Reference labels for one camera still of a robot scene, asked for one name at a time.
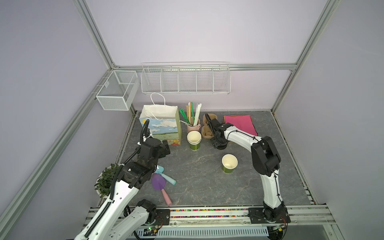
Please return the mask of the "teal toy shovel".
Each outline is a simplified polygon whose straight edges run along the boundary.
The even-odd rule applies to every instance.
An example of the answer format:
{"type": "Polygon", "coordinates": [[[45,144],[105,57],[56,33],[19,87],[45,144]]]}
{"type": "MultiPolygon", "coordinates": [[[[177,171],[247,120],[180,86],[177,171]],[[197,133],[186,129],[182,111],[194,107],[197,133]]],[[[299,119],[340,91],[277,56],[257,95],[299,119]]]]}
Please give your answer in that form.
{"type": "Polygon", "coordinates": [[[173,179],[173,178],[169,177],[168,175],[164,174],[164,167],[162,167],[162,166],[157,165],[157,169],[156,169],[155,173],[159,174],[160,176],[162,176],[166,181],[168,181],[172,185],[175,185],[177,183],[177,181],[175,179],[173,179]]]}

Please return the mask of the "purple pink toy shovel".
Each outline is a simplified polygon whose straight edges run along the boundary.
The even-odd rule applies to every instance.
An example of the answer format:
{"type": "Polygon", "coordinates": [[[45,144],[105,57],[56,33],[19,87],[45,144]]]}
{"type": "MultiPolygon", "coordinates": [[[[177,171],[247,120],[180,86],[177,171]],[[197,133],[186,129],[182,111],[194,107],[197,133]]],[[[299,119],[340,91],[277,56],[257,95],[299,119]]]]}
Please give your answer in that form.
{"type": "Polygon", "coordinates": [[[173,203],[172,203],[169,195],[165,191],[166,180],[161,175],[153,173],[152,174],[152,185],[153,185],[153,188],[155,190],[161,191],[167,206],[168,207],[172,206],[173,203]]]}

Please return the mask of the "painted paper gift bag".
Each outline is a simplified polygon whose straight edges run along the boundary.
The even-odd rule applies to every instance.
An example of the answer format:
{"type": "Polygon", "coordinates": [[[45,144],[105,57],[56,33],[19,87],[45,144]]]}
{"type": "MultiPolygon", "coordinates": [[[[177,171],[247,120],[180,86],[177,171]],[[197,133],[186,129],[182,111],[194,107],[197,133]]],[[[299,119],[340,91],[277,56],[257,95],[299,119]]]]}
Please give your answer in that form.
{"type": "Polygon", "coordinates": [[[179,108],[166,104],[165,97],[159,93],[151,93],[152,104],[144,105],[139,120],[142,126],[149,120],[148,129],[152,136],[158,140],[167,140],[170,145],[180,145],[182,128],[180,123],[179,108]],[[163,98],[163,103],[156,104],[153,95],[163,98]]]}

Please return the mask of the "pink utensil holder cup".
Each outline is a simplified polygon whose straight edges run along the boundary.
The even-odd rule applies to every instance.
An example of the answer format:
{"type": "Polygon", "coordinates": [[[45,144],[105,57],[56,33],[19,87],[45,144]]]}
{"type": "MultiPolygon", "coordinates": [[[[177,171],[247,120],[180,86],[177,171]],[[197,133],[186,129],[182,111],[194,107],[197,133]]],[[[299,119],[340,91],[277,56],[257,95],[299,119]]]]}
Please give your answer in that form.
{"type": "Polygon", "coordinates": [[[195,126],[191,126],[189,124],[187,124],[187,132],[192,132],[192,131],[200,131],[200,128],[201,128],[201,123],[200,123],[200,119],[198,119],[197,121],[197,124],[195,126]]]}

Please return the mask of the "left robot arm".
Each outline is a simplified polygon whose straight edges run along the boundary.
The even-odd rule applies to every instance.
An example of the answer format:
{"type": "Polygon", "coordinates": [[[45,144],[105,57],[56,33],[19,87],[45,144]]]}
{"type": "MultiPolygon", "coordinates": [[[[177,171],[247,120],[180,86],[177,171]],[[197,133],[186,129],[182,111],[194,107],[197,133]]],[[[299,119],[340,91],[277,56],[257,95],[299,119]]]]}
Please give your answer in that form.
{"type": "Polygon", "coordinates": [[[75,237],[77,240],[125,240],[140,226],[155,220],[156,205],[142,200],[127,217],[118,222],[129,202],[157,170],[158,160],[170,154],[166,140],[152,137],[149,123],[150,120],[145,121],[134,153],[119,165],[109,197],[75,237]]]}

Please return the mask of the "cardboard cup carrier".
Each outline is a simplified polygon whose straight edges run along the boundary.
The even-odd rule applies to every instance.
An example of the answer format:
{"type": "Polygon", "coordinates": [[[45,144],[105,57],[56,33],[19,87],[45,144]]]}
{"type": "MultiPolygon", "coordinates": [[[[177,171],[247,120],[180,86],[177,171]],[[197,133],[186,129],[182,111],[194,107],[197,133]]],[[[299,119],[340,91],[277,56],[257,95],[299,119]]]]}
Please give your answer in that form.
{"type": "MultiPolygon", "coordinates": [[[[208,113],[208,115],[211,120],[218,118],[217,115],[215,114],[208,113]]],[[[202,138],[204,139],[211,139],[214,136],[212,130],[208,126],[208,120],[206,118],[206,114],[203,115],[203,127],[202,127],[201,134],[202,134],[202,138]]]]}

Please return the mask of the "green paper cup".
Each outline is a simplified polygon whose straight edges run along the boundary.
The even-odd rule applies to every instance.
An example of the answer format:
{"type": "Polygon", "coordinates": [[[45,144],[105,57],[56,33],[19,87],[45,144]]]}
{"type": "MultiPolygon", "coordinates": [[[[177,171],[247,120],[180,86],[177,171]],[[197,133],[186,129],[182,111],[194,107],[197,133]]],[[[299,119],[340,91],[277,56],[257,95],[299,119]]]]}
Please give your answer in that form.
{"type": "Polygon", "coordinates": [[[222,170],[224,173],[231,173],[238,166],[238,159],[232,154],[226,154],[222,157],[222,170]]]}

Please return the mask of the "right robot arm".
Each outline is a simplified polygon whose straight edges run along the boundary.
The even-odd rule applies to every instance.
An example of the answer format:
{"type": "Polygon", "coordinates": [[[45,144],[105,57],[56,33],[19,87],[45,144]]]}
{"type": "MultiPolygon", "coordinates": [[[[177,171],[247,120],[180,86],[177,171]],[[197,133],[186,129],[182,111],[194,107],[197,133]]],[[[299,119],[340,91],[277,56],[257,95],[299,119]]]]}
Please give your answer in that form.
{"type": "Polygon", "coordinates": [[[288,210],[281,196],[279,186],[279,168],[281,157],[273,140],[245,133],[230,123],[220,123],[205,114],[207,124],[213,133],[211,142],[218,150],[224,150],[229,142],[238,144],[252,155],[252,164],[261,176],[264,191],[263,210],[259,217],[268,223],[280,220],[291,222],[288,210]]]}

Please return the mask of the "pink napkin stack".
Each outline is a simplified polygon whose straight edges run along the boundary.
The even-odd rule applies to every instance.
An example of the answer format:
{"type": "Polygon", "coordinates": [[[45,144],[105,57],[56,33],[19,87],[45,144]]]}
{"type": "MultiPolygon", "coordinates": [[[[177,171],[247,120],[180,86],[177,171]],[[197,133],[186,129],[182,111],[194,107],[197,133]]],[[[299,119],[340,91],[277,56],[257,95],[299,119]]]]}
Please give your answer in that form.
{"type": "Polygon", "coordinates": [[[250,115],[224,116],[224,121],[234,125],[243,132],[258,136],[250,115]]]}

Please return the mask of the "stack of green paper cups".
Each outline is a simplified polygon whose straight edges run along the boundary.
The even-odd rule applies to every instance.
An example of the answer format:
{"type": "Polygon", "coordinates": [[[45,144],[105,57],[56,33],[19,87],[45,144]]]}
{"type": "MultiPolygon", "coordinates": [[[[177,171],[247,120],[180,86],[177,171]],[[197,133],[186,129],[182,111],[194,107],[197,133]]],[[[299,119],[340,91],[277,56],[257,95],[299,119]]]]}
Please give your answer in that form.
{"type": "Polygon", "coordinates": [[[197,151],[200,148],[202,135],[199,131],[191,131],[187,134],[187,140],[192,151],[197,151]]]}

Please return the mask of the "white wrapped straws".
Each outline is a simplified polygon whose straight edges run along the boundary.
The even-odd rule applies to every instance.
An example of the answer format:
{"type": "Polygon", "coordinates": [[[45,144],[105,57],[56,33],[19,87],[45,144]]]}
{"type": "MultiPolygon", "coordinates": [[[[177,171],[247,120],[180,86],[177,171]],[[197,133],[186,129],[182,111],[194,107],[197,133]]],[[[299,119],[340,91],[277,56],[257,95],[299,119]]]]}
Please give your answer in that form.
{"type": "Polygon", "coordinates": [[[194,119],[194,126],[198,125],[201,107],[202,107],[202,104],[198,104],[197,109],[196,109],[195,119],[194,119]]]}

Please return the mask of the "potted green plant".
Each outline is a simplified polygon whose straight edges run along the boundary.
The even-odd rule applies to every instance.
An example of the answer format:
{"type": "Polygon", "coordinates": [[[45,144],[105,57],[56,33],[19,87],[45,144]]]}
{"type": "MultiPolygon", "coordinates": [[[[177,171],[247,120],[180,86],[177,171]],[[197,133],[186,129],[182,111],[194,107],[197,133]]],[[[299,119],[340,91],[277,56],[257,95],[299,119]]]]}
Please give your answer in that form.
{"type": "Polygon", "coordinates": [[[107,198],[110,195],[110,188],[119,166],[120,164],[111,164],[97,178],[94,188],[100,198],[107,198]]]}

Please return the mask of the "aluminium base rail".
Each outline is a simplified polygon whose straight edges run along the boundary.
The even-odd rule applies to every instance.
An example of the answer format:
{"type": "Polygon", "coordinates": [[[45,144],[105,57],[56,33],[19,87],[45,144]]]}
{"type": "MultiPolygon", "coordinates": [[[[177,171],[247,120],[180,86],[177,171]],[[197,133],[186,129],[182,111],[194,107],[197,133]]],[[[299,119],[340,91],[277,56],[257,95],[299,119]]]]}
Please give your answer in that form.
{"type": "MultiPolygon", "coordinates": [[[[277,220],[268,223],[261,217],[252,217],[249,206],[215,206],[215,207],[158,207],[158,211],[169,210],[170,214],[160,218],[166,224],[165,228],[187,227],[248,227],[248,226],[278,226],[284,223],[277,220]]],[[[336,220],[325,205],[287,206],[291,222],[288,226],[304,225],[335,225],[336,220]]]]}

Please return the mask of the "green stirrer sticks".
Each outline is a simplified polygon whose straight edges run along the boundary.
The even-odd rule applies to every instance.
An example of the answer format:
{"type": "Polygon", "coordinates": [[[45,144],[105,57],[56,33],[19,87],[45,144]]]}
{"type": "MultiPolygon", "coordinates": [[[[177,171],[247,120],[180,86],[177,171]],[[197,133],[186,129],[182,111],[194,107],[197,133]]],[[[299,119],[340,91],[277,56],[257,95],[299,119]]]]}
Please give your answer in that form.
{"type": "Polygon", "coordinates": [[[185,123],[186,123],[187,125],[190,125],[190,126],[191,126],[191,123],[190,123],[190,121],[189,121],[189,119],[188,119],[188,117],[187,117],[187,114],[185,113],[184,109],[179,109],[179,112],[180,112],[180,114],[183,116],[183,118],[184,118],[184,120],[185,120],[185,123]]]}

